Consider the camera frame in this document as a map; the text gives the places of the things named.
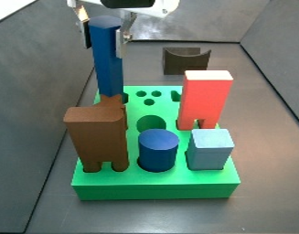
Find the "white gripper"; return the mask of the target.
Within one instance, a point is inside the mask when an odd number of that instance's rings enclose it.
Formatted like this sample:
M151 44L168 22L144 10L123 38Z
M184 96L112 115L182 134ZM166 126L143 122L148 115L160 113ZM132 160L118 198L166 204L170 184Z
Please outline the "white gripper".
M163 18L176 10L179 1L180 0L155 0L152 7L110 8L130 11L122 13L122 26L116 30L116 57L119 59L124 56L126 44L132 40L131 27L136 19L136 13ZM86 2L102 6L104 5L100 0L66 0L66 2L70 7L75 8L75 13L79 18L78 26L82 34L83 46L90 48L92 46L88 26L90 17L84 6L79 5L79 3Z

